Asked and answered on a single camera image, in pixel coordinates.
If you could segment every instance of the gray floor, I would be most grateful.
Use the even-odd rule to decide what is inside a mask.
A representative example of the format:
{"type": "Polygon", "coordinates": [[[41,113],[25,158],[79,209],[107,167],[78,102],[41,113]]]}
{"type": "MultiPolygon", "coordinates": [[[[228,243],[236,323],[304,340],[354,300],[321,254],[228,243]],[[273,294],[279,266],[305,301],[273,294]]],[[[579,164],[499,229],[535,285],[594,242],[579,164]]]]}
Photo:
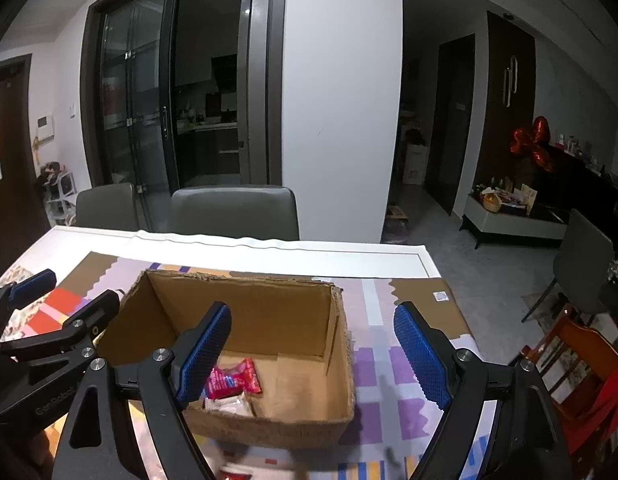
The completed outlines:
{"type": "Polygon", "coordinates": [[[523,296],[541,293],[552,279],[555,249],[483,244],[459,232],[451,217],[420,186],[403,186],[400,205],[409,216],[407,243],[425,245],[454,292],[478,348],[487,361],[506,364],[543,332],[523,296]]]}

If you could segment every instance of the open cardboard box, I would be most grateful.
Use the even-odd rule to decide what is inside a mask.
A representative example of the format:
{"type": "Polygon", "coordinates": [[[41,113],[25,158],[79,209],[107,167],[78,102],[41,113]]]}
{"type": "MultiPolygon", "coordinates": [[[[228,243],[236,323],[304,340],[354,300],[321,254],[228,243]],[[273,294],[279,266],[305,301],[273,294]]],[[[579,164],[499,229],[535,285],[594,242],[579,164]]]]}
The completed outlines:
{"type": "Polygon", "coordinates": [[[251,357],[263,393],[250,397],[255,418],[191,403],[184,413],[191,431],[263,447],[336,444],[353,420],[355,387],[342,297],[333,284],[147,270],[122,300],[98,354],[112,365],[141,361],[169,348],[214,301],[225,302],[232,318],[219,366],[251,357]]]}

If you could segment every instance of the red balloon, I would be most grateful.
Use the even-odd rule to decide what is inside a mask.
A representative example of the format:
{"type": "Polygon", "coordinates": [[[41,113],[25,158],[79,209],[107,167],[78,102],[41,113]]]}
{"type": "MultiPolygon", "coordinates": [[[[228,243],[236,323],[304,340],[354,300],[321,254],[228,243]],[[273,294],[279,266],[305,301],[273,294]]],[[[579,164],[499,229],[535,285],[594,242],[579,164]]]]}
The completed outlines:
{"type": "Polygon", "coordinates": [[[510,143],[510,152],[514,155],[526,155],[533,147],[533,142],[529,132],[524,128],[518,128],[513,131],[512,142],[510,143]]]}
{"type": "Polygon", "coordinates": [[[549,123],[542,115],[534,119],[532,139],[535,144],[547,144],[550,139],[549,123]]]}
{"type": "Polygon", "coordinates": [[[554,161],[552,160],[547,150],[542,146],[536,146],[531,152],[531,158],[534,160],[539,168],[542,168],[549,173],[553,173],[556,170],[554,161]]]}

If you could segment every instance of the colorful tablecloth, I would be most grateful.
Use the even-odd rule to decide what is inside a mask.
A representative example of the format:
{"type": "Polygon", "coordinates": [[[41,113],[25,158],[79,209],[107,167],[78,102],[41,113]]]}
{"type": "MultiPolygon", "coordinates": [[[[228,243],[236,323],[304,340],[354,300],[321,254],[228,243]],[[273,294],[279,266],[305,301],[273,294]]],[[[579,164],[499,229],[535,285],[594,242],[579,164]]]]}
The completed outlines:
{"type": "MultiPolygon", "coordinates": [[[[104,290],[117,290],[121,294],[128,291],[145,269],[244,276],[244,273],[166,266],[96,253],[91,253],[83,264],[44,299],[37,311],[25,320],[25,325],[10,327],[9,337],[57,330],[68,316],[104,290]]],[[[435,403],[425,398],[393,333],[393,311],[401,297],[396,290],[404,286],[403,282],[413,280],[304,278],[333,282],[342,288],[355,356],[355,420],[342,435],[339,445],[332,449],[290,452],[218,443],[196,436],[201,450],[212,468],[225,462],[248,466],[257,472],[254,480],[409,478],[442,414],[435,403]]],[[[443,330],[457,348],[470,348],[480,355],[473,338],[458,328],[466,327],[466,324],[457,307],[453,305],[453,308],[445,311],[435,328],[443,330]]],[[[463,480],[474,479],[478,473],[494,409],[494,402],[485,404],[475,442],[461,475],[463,480]]],[[[150,478],[165,478],[138,403],[132,403],[132,420],[150,478]]],[[[63,423],[63,420],[58,421],[55,429],[61,431],[63,423]]]]}

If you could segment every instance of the candy wrapper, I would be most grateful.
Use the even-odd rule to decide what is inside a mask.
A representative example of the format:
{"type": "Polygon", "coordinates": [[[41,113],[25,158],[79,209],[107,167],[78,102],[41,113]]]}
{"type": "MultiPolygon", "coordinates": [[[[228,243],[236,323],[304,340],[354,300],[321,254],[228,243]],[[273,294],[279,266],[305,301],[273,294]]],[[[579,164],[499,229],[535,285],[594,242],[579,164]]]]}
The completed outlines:
{"type": "Polygon", "coordinates": [[[205,399],[205,408],[210,412],[233,413],[234,415],[253,416],[251,404],[247,396],[241,393],[239,396],[227,397],[226,399],[205,399]]]}
{"type": "Polygon", "coordinates": [[[205,384],[207,399],[224,399],[242,392],[260,394],[262,389],[256,375],[256,368],[250,358],[246,358],[233,368],[221,370],[214,367],[205,384]]]}
{"type": "Polygon", "coordinates": [[[218,480],[249,480],[251,475],[240,469],[225,466],[218,471],[218,480]]]}

